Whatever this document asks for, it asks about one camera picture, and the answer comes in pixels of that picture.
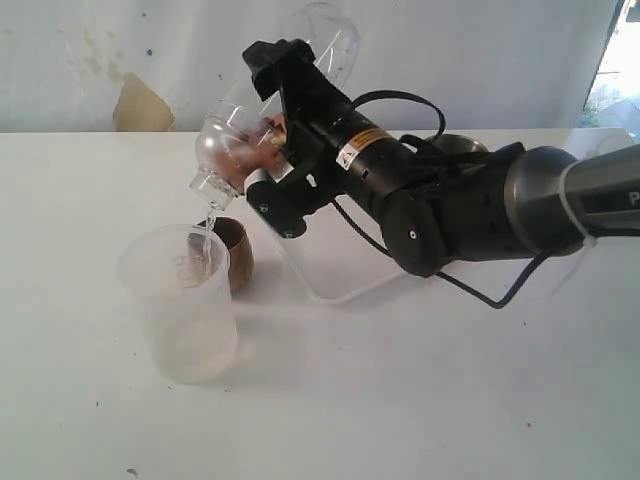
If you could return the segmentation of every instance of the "clear plastic cup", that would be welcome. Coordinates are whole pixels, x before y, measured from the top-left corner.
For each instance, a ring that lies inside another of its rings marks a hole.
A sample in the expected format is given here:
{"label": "clear plastic cup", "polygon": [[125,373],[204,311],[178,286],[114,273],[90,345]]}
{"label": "clear plastic cup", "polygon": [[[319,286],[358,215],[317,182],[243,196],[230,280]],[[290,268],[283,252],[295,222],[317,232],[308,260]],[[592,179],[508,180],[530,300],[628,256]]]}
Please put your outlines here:
{"label": "clear plastic cup", "polygon": [[235,356],[229,252],[210,235],[208,253],[204,228],[163,227],[134,240],[118,264],[153,360],[180,383],[213,380]]}

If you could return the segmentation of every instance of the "liquid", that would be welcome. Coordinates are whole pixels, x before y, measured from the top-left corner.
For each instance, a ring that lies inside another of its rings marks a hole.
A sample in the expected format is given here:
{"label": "liquid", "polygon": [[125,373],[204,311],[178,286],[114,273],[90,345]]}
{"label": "liquid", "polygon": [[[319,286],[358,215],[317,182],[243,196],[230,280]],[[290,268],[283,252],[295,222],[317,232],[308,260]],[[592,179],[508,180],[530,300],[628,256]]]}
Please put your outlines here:
{"label": "liquid", "polygon": [[204,228],[206,230],[206,236],[204,239],[204,245],[202,246],[202,253],[204,255],[204,264],[205,264],[205,271],[204,271],[205,279],[211,276],[211,263],[213,260],[211,258],[211,249],[213,248],[212,235],[213,235],[213,227],[215,226],[217,216],[218,216],[218,210],[213,205],[211,205],[211,207],[209,208],[209,213],[207,213],[207,220],[205,221],[205,225],[204,225]]}

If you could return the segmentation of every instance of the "white wall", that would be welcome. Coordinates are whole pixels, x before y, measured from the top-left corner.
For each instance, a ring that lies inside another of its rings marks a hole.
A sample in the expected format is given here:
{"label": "white wall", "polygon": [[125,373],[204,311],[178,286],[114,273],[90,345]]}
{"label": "white wall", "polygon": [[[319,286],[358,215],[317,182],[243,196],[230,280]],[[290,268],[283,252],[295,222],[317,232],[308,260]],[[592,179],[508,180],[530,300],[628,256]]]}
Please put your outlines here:
{"label": "white wall", "polygon": [[[305,3],[0,0],[0,131],[112,130],[128,71],[165,98],[176,129],[199,130],[241,51]],[[440,105],[451,127],[515,128],[575,125],[616,0],[335,3],[363,37],[349,95],[405,89]],[[365,112],[386,128],[434,125],[406,105]]]}

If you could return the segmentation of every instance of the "brown cup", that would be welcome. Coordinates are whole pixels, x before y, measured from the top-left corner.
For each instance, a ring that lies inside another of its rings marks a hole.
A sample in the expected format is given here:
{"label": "brown cup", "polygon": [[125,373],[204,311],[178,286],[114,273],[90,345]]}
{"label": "brown cup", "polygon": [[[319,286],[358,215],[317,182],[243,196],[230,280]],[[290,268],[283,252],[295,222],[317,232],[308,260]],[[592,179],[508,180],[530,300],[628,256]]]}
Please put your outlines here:
{"label": "brown cup", "polygon": [[244,287],[253,274],[253,251],[244,226],[229,217],[218,217],[213,231],[220,237],[230,254],[229,283],[231,292]]}

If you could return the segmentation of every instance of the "yellow label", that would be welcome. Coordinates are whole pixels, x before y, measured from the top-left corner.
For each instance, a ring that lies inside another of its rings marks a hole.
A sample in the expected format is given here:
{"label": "yellow label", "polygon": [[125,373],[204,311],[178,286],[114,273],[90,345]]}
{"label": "yellow label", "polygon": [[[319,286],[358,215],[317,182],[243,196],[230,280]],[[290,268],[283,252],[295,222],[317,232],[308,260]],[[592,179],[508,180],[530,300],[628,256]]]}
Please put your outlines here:
{"label": "yellow label", "polygon": [[360,132],[355,135],[351,140],[349,140],[349,144],[358,151],[362,151],[371,145],[373,142],[377,142],[378,140],[382,140],[383,138],[392,138],[387,132],[380,128],[370,128],[369,130],[365,130],[364,132]]}

